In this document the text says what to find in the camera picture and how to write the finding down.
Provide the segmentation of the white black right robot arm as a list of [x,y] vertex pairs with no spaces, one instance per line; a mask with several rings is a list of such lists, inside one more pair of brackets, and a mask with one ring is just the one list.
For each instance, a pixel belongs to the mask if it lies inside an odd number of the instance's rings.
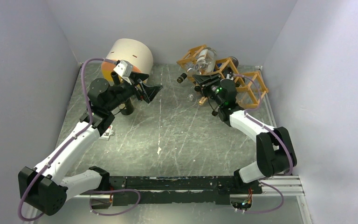
[[214,112],[222,122],[235,128],[256,145],[256,160],[234,172],[233,184],[223,191],[250,192],[253,184],[274,175],[290,175],[296,166],[296,155],[291,138],[285,127],[269,126],[251,116],[247,109],[236,102],[237,90],[232,76],[193,76],[196,91],[214,100],[218,109]]

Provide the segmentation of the dark green wine bottle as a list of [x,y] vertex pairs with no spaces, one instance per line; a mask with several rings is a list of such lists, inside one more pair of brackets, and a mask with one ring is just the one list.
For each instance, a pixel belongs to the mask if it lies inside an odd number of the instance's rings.
[[[115,86],[121,84],[120,77],[116,72],[112,71],[110,75],[112,77]],[[131,99],[129,98],[128,100],[125,101],[125,103],[121,104],[119,106],[119,109],[122,115],[124,116],[131,115],[134,112],[134,106],[132,104]]]

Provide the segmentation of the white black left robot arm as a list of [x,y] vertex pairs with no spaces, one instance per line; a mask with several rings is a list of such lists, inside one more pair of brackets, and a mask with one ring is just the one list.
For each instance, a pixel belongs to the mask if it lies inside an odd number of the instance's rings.
[[132,96],[150,103],[162,90],[161,84],[147,85],[147,74],[132,72],[129,81],[111,86],[104,78],[93,80],[86,97],[87,109],[72,133],[43,161],[33,168],[24,167],[18,173],[22,206],[27,203],[51,216],[57,213],[66,201],[74,196],[96,191],[104,194],[112,189],[110,174],[102,168],[92,166],[85,172],[66,177],[72,164],[98,140],[112,124],[112,111]]

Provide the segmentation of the large clear glass bottle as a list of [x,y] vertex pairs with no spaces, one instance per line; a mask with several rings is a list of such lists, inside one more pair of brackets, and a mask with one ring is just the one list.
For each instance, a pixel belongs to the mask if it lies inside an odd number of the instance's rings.
[[196,64],[187,70],[187,74],[190,76],[193,75],[206,76],[208,73],[214,70],[216,57],[217,57],[217,53],[214,49],[210,47],[203,49],[198,55]]

